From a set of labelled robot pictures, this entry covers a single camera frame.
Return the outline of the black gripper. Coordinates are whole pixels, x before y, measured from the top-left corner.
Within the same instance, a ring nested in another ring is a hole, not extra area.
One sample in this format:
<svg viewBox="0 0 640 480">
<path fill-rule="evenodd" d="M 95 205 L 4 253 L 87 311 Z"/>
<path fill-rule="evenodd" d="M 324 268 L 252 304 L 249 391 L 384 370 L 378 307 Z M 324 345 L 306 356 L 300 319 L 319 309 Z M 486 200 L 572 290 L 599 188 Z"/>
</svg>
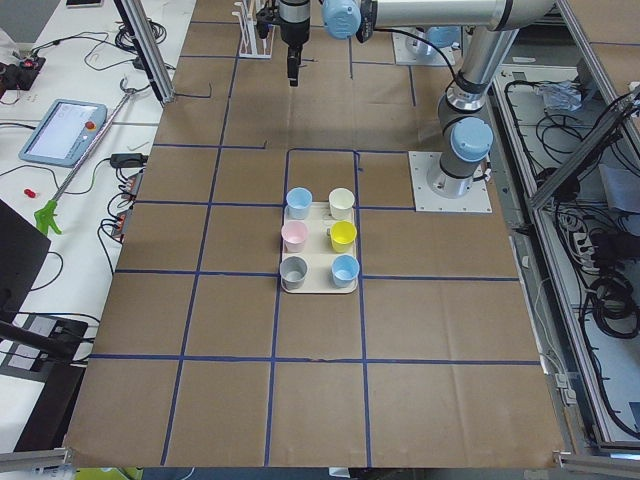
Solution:
<svg viewBox="0 0 640 480">
<path fill-rule="evenodd" d="M 309 40 L 311 6 L 309 0 L 278 2 L 281 38 L 287 50 L 287 78 L 291 87 L 299 85 L 303 45 Z"/>
</svg>

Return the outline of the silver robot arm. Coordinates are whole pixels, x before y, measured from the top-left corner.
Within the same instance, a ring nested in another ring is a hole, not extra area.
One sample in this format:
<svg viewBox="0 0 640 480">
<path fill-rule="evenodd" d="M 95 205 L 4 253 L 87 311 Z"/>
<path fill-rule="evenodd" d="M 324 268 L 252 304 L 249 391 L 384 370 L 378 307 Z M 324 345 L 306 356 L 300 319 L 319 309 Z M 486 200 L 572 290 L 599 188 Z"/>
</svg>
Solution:
<svg viewBox="0 0 640 480">
<path fill-rule="evenodd" d="M 331 37 L 361 43 L 393 27 L 473 27 L 462 66 L 439 102 L 445 148 L 427 173 L 434 193 L 455 199 L 468 192 L 493 144 L 493 131 L 478 114 L 498 67 L 518 31 L 552 6 L 550 1 L 325 1 L 321 12 Z"/>
<path fill-rule="evenodd" d="M 458 26 L 417 26 L 411 33 L 435 45 L 439 49 L 451 47 L 460 41 L 460 28 Z M 436 51 L 432 46 L 425 44 L 414 38 L 406 39 L 406 47 L 418 57 L 435 55 Z"/>
</svg>

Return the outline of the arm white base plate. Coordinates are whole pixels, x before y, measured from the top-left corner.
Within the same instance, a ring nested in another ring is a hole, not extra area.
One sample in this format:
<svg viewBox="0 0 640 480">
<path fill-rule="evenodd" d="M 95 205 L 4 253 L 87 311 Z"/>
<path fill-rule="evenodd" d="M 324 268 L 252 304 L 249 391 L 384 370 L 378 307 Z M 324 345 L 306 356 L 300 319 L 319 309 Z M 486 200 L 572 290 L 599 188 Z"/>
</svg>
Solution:
<svg viewBox="0 0 640 480">
<path fill-rule="evenodd" d="M 460 45 L 460 27 L 418 26 L 400 27 L 400 30 L 431 42 L 443 52 L 451 65 L 455 64 L 454 48 Z M 430 45 L 398 33 L 393 33 L 392 39 L 397 65 L 447 66 L 444 58 Z"/>
<path fill-rule="evenodd" d="M 481 168 L 469 180 L 449 179 L 440 165 L 440 152 L 409 151 L 409 170 L 417 212 L 490 214 L 491 201 L 485 180 L 475 181 Z"/>
</svg>

